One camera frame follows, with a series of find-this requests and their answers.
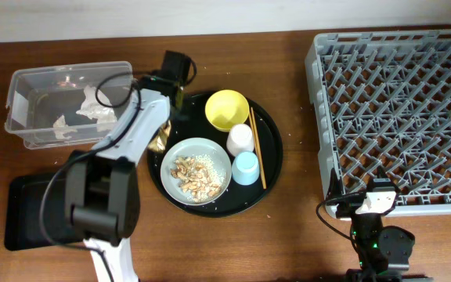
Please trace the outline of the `yellow bowl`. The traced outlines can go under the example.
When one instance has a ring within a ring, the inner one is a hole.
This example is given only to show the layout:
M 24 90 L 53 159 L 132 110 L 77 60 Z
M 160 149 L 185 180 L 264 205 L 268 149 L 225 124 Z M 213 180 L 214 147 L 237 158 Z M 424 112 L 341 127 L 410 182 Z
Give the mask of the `yellow bowl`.
M 243 124 L 249 112 L 247 98 L 229 89 L 215 92 L 205 104 L 207 120 L 221 132 L 229 132 L 234 125 Z

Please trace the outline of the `gold coffee sachet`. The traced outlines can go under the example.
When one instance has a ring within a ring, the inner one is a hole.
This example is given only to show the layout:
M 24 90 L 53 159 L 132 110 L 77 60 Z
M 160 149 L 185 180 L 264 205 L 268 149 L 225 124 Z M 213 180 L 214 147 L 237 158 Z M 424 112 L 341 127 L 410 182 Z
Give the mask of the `gold coffee sachet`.
M 163 153 L 166 150 L 168 138 L 171 134 L 171 121 L 166 121 L 159 127 L 156 135 L 151 139 L 147 145 L 147 149 L 154 153 Z

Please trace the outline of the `grey plate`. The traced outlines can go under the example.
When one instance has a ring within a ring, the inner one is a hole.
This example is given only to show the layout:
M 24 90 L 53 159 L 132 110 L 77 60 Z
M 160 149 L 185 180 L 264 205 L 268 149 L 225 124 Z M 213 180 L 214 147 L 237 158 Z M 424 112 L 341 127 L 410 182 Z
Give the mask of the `grey plate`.
M 179 189 L 179 181 L 171 176 L 170 170 L 174 168 L 173 161 L 177 158 L 177 156 L 192 157 L 201 154 L 211 156 L 211 159 L 215 163 L 215 169 L 225 176 L 225 182 L 222 191 L 217 197 L 203 203 L 193 204 L 187 199 L 188 195 Z M 232 163 L 229 159 L 228 153 L 217 143 L 205 138 L 184 139 L 183 141 L 175 144 L 164 155 L 163 161 L 161 162 L 160 177 L 164 190 L 173 200 L 179 202 L 180 204 L 190 206 L 205 205 L 218 200 L 218 198 L 221 197 L 221 195 L 226 191 L 232 178 Z

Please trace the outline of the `white tissue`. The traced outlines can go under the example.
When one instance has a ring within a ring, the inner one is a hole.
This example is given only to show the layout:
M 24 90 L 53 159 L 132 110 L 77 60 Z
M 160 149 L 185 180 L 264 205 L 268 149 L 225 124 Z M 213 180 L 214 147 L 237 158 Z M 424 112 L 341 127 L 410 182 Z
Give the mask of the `white tissue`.
M 110 108 L 109 99 L 98 91 L 99 98 L 107 107 L 101 106 L 96 100 L 96 88 L 86 86 L 83 90 L 85 99 L 77 110 L 64 111 L 61 116 L 53 123 L 52 127 L 56 130 L 57 139 L 72 139 L 73 133 L 78 132 L 71 126 L 94 125 L 97 132 L 109 132 L 117 122 L 117 116 L 113 108 Z

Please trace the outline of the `light blue cup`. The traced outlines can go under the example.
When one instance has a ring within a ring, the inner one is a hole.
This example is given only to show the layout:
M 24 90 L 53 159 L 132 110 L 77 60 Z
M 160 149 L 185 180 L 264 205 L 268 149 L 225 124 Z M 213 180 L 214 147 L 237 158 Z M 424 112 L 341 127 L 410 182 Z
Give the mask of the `light blue cup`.
M 241 186 L 250 186 L 260 177 L 260 165 L 255 153 L 244 151 L 239 153 L 232 166 L 233 180 Z

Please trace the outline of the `white cup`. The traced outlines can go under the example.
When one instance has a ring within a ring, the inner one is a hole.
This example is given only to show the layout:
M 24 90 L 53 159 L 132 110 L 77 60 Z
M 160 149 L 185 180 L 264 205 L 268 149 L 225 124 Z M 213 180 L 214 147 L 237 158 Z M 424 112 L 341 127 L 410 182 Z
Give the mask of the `white cup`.
M 226 148 L 234 157 L 245 151 L 252 152 L 254 150 L 254 137 L 250 126 L 246 124 L 234 125 L 229 131 Z

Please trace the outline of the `food scraps and rice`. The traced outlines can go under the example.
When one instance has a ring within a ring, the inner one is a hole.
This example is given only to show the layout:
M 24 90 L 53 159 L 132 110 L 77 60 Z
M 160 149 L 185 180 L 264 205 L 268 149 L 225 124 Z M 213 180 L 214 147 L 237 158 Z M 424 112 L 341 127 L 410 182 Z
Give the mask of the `food scraps and rice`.
M 179 181 L 179 189 L 193 204 L 209 201 L 222 191 L 225 176 L 215 169 L 210 155 L 177 156 L 173 164 L 170 174 Z

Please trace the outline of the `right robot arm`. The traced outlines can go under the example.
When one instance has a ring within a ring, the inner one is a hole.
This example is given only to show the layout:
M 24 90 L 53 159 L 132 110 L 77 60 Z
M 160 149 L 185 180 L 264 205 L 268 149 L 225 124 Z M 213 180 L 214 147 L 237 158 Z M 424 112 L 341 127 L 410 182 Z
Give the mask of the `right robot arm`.
M 337 207 L 338 219 L 351 219 L 347 238 L 359 258 L 358 269 L 348 269 L 344 281 L 401 281 L 409 270 L 415 236 L 397 226 L 384 226 L 382 218 L 395 209 L 400 189 L 383 168 L 369 179 L 366 189 L 337 195 L 343 181 L 330 173 L 326 205 Z

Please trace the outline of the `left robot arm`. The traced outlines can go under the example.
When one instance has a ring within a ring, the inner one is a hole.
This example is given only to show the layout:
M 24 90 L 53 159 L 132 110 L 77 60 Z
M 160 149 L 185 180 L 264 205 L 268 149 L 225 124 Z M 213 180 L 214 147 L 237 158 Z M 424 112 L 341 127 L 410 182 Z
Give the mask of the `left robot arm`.
M 127 108 L 110 133 L 64 165 L 65 219 L 79 235 L 100 281 L 137 281 L 130 236 L 140 214 L 137 165 L 157 131 L 181 108 L 196 64 L 167 51 L 160 70 L 132 82 Z

